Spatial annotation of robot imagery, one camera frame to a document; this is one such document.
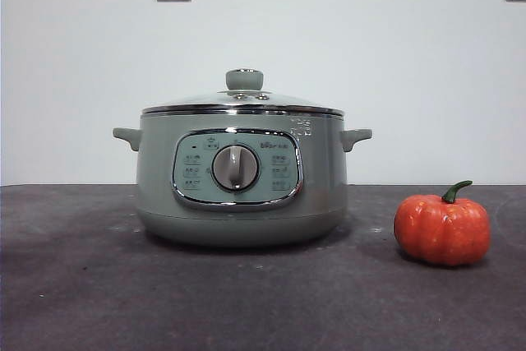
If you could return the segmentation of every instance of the orange pumpkin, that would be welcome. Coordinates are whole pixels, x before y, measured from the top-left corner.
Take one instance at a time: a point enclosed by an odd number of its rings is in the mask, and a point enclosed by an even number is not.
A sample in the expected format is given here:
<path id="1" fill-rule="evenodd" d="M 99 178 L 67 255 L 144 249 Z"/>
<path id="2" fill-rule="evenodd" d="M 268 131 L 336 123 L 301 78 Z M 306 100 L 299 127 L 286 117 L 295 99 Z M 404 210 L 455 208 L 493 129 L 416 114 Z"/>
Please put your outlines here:
<path id="1" fill-rule="evenodd" d="M 456 266 L 482 259 L 490 247 L 490 223 L 484 207 L 456 199 L 471 181 L 451 187 L 443 197 L 414 195 L 405 199 L 394 217 L 394 236 L 410 256 Z"/>

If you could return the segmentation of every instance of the pot handle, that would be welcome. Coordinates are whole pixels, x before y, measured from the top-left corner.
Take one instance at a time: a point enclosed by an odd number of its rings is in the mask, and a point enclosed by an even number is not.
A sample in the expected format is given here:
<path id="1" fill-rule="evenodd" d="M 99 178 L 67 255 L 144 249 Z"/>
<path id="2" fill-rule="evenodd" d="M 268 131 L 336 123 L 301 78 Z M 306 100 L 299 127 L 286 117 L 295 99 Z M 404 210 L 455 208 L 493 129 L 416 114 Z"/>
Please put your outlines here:
<path id="1" fill-rule="evenodd" d="M 141 144 L 142 131 L 138 129 L 127 129 L 125 127 L 115 127 L 113 129 L 113 137 L 121 140 L 126 140 L 130 143 L 130 147 L 134 151 L 139 150 Z"/>
<path id="2" fill-rule="evenodd" d="M 352 131 L 341 131 L 339 138 L 344 146 L 344 152 L 350 152 L 355 143 L 372 137 L 372 129 L 353 129 Z"/>

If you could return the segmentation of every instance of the pot base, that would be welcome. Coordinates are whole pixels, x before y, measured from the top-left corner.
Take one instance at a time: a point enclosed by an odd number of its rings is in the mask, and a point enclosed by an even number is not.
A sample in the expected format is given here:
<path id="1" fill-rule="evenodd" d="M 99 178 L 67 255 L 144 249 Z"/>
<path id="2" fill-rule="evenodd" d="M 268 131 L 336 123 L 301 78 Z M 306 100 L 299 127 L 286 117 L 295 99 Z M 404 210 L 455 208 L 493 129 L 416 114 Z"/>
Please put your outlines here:
<path id="1" fill-rule="evenodd" d="M 150 232 L 175 242 L 207 247 L 263 247 L 302 242 L 328 233 L 344 210 L 282 219 L 188 219 L 138 210 Z"/>

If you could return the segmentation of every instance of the dark countertop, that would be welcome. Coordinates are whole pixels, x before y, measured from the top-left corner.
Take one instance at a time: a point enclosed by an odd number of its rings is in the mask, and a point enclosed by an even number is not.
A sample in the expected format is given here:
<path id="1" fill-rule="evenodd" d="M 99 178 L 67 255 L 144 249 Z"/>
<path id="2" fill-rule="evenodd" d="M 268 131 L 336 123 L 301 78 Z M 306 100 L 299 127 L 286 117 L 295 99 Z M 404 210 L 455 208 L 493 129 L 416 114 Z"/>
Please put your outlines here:
<path id="1" fill-rule="evenodd" d="M 520 350 L 526 186 L 465 188 L 491 218 L 487 256 L 408 259 L 398 204 L 444 187 L 349 186 L 325 238 L 257 250 L 145 233 L 133 186 L 2 192 L 2 350 Z"/>

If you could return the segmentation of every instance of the pumpkin stem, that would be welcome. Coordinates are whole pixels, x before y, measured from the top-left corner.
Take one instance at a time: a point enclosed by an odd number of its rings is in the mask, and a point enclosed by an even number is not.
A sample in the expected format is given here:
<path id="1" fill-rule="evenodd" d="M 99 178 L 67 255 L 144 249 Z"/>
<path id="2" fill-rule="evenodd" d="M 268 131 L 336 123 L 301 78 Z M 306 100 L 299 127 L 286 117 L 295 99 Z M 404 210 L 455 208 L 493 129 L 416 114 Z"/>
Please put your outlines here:
<path id="1" fill-rule="evenodd" d="M 454 200 L 457 198 L 457 192 L 460 188 L 467 187 L 468 185 L 473 184 L 473 181 L 461 181 L 457 182 L 453 187 L 447 190 L 447 192 L 442 196 L 442 200 L 446 203 L 454 203 Z"/>

